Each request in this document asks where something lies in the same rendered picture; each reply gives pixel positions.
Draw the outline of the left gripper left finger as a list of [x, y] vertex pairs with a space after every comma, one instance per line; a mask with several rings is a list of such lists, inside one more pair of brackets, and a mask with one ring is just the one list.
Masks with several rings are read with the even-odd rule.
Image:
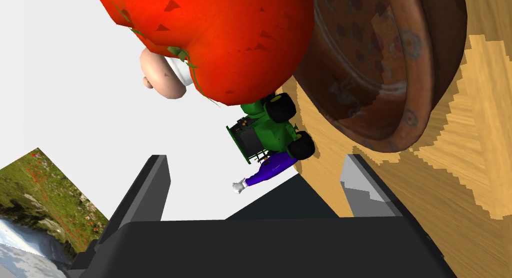
[[167, 156], [150, 156], [111, 216], [97, 245], [106, 242], [126, 223], [160, 221], [170, 185]]

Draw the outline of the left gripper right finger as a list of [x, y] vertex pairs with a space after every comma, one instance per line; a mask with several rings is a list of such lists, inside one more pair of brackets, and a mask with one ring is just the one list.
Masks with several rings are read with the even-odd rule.
[[402, 215], [358, 160], [358, 155], [345, 156], [340, 183], [354, 217], [400, 217]]

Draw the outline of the wooden table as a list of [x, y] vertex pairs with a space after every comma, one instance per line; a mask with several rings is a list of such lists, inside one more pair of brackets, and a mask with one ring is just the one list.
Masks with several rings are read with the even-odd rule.
[[341, 217], [340, 184], [359, 154], [438, 244], [458, 278], [512, 278], [512, 0], [465, 0], [459, 68], [422, 136], [393, 153], [370, 150], [327, 121], [295, 76], [282, 90], [316, 153], [295, 169]]

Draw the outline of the purple bottle with white cap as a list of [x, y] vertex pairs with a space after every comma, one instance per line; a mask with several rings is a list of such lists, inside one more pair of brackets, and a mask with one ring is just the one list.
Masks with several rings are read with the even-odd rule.
[[259, 170], [254, 175], [243, 178], [240, 182], [233, 183], [232, 188], [237, 194], [240, 194], [244, 189], [252, 185], [277, 176], [284, 170], [292, 167], [297, 161], [297, 158], [287, 152], [272, 154], [261, 163]]

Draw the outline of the green toy tractor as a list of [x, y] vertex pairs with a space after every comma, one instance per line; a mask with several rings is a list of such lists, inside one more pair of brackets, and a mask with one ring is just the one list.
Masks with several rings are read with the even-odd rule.
[[243, 104], [244, 117], [226, 129], [249, 164], [252, 159], [266, 163], [276, 153], [287, 153], [297, 160], [315, 151], [312, 137], [290, 123], [297, 109], [289, 94], [272, 93], [253, 104]]

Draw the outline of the beige mushroom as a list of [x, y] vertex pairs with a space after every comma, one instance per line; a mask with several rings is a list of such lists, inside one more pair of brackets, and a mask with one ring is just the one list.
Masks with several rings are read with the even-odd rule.
[[144, 85], [167, 99], [183, 97], [187, 86], [193, 84], [189, 67], [178, 58], [167, 59], [145, 48], [139, 60]]

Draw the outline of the brown copper bowl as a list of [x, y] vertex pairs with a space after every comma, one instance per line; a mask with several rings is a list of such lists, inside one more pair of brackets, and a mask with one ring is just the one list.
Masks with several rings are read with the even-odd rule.
[[381, 153], [409, 148], [461, 63], [465, 0], [313, 0], [294, 77], [337, 130]]

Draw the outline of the red tomato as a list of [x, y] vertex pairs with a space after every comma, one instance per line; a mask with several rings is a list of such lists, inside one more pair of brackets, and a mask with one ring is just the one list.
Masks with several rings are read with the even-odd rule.
[[280, 88], [314, 28], [313, 0], [100, 0], [149, 51], [187, 62], [193, 84], [224, 105]]

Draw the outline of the landscape picture on wall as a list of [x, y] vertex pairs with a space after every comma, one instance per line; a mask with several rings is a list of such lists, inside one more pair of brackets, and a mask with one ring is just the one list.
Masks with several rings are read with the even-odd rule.
[[0, 169], [0, 265], [17, 278], [70, 278], [107, 223], [42, 150]]

